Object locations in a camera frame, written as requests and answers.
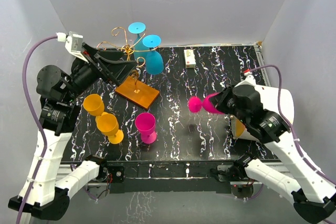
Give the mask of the pink wine glass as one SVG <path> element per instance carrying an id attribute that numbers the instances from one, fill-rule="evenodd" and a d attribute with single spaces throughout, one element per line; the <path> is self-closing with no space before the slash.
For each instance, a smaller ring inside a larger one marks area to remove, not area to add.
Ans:
<path id="1" fill-rule="evenodd" d="M 210 102 L 210 98 L 217 95 L 217 93 L 209 94 L 204 100 L 198 97 L 191 97 L 188 101 L 188 109 L 192 113 L 198 113 L 202 109 L 212 114 L 223 114 L 223 112 L 218 111 L 214 105 Z"/>
<path id="2" fill-rule="evenodd" d="M 153 114 L 144 112 L 135 119 L 135 127 L 140 133 L 141 141 L 145 144 L 152 144 L 157 138 L 156 118 Z"/>

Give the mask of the blue wine glass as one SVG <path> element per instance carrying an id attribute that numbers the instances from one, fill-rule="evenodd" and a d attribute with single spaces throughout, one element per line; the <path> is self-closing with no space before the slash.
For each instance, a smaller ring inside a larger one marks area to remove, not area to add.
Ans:
<path id="1" fill-rule="evenodd" d="M 163 59 L 160 53 L 155 49 L 161 43 L 158 35 L 147 35 L 143 38 L 143 45 L 149 48 L 145 56 L 145 66 L 148 74 L 160 74 L 164 69 Z"/>
<path id="2" fill-rule="evenodd" d="M 134 22 L 128 26 L 128 31 L 132 34 L 136 34 L 136 39 L 133 43 L 134 59 L 139 57 L 145 58 L 146 51 L 149 49 L 143 44 L 143 36 L 145 35 L 146 25 L 142 22 Z"/>

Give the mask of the blue wine glass front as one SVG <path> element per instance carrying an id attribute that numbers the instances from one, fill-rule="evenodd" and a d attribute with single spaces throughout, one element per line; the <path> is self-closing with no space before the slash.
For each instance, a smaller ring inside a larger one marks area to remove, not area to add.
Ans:
<path id="1" fill-rule="evenodd" d="M 160 53 L 155 49 L 161 43 L 158 35 L 147 35 L 143 38 L 143 45 L 149 48 L 145 56 L 145 66 L 148 74 L 160 74 L 164 69 L 163 59 Z"/>

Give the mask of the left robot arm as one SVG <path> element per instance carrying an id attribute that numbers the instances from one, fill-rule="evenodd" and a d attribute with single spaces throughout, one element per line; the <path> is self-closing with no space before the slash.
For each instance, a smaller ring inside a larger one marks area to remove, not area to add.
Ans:
<path id="1" fill-rule="evenodd" d="M 57 174 L 81 111 L 76 99 L 97 80 L 122 84 L 138 64 L 123 60 L 117 49 L 100 50 L 82 44 L 80 52 L 83 59 L 73 61 L 70 74 L 47 65 L 37 75 L 41 113 L 34 115 L 38 127 L 36 150 L 22 190 L 8 202 L 19 215 L 26 212 L 40 220 L 57 221 L 87 183 L 108 177 L 106 160 L 95 155 L 85 158 L 63 179 L 58 180 Z"/>

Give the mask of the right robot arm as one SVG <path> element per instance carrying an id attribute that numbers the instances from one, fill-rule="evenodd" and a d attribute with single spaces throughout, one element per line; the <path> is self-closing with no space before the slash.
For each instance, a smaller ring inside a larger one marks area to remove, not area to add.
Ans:
<path id="1" fill-rule="evenodd" d="M 293 204 L 296 212 L 309 223 L 319 223 L 335 212 L 335 185 L 324 179 L 298 151 L 289 124 L 277 108 L 275 89 L 240 84 L 227 87 L 210 98 L 219 112 L 235 116 L 247 132 L 264 144 L 291 173 L 288 177 L 245 154 L 234 162 L 234 174 L 240 180 L 252 178 Z"/>

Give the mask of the orange wine glass rear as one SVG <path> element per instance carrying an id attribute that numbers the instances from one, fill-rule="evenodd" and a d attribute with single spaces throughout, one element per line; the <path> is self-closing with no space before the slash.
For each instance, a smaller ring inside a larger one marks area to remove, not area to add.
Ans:
<path id="1" fill-rule="evenodd" d="M 106 114 L 104 102 L 99 94 L 91 94 L 83 101 L 83 108 L 97 121 L 102 115 Z"/>

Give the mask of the orange wine glass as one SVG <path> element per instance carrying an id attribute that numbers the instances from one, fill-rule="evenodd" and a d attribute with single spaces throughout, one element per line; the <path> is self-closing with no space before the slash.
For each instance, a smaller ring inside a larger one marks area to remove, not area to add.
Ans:
<path id="1" fill-rule="evenodd" d="M 119 127 L 118 120 L 115 115 L 106 113 L 97 119 L 97 128 L 108 137 L 112 144 L 119 144 L 124 138 L 124 134 Z"/>
<path id="2" fill-rule="evenodd" d="M 91 94 L 83 101 L 83 108 L 97 121 L 102 115 L 106 114 L 104 102 L 99 94 Z"/>

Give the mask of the orange wine glass front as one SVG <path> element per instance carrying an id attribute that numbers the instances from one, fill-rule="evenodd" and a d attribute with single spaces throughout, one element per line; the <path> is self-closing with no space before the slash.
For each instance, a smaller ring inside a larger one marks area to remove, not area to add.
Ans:
<path id="1" fill-rule="evenodd" d="M 108 137 L 112 144 L 119 144 L 124 138 L 124 134 L 119 127 L 118 120 L 115 115 L 106 113 L 97 119 L 97 128 Z"/>

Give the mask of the small white box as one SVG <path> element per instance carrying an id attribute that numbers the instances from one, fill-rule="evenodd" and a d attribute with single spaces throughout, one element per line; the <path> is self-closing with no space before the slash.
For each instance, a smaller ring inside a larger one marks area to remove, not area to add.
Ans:
<path id="1" fill-rule="evenodd" d="M 195 68 L 196 60 L 193 49 L 184 49 L 185 68 Z"/>

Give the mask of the black front mounting rail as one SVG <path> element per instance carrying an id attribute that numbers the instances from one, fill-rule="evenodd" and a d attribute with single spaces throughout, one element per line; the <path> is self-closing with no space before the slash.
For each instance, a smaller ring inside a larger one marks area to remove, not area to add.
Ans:
<path id="1" fill-rule="evenodd" d="M 232 189 L 252 191 L 256 183 L 233 172 L 232 161 L 109 161 L 100 178 L 90 185 L 104 185 L 111 194 L 133 192 L 202 192 L 230 194 Z"/>

